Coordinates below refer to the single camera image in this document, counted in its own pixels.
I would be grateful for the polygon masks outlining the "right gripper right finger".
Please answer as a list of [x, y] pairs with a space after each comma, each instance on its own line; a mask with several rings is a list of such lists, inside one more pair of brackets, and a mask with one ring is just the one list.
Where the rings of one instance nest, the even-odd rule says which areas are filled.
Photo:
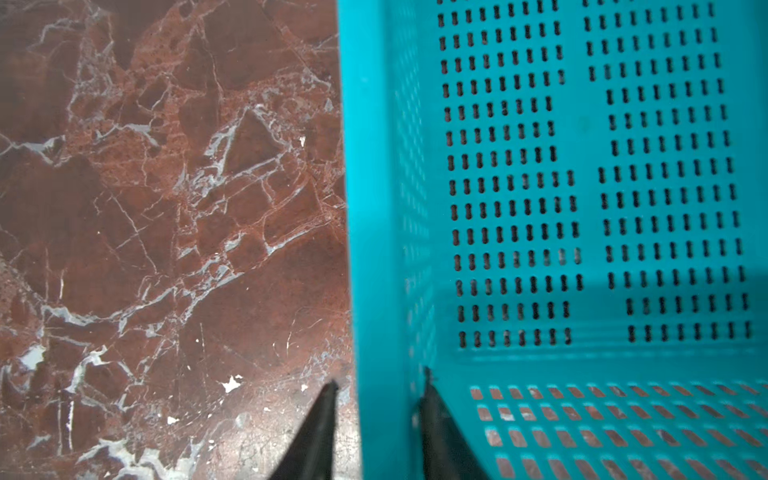
[[425, 389], [419, 401], [425, 479], [488, 479], [424, 368]]

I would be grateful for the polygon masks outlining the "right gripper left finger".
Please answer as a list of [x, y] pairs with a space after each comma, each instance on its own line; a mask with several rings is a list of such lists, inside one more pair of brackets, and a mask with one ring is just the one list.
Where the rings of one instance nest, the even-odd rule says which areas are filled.
[[332, 478], [338, 390], [335, 380], [322, 387], [271, 480]]

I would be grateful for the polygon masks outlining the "teal perforated plastic basket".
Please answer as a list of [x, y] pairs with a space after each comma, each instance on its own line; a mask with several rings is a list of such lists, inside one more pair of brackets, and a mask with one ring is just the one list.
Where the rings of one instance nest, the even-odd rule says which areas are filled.
[[767, 475], [767, 5], [337, 5], [362, 474]]

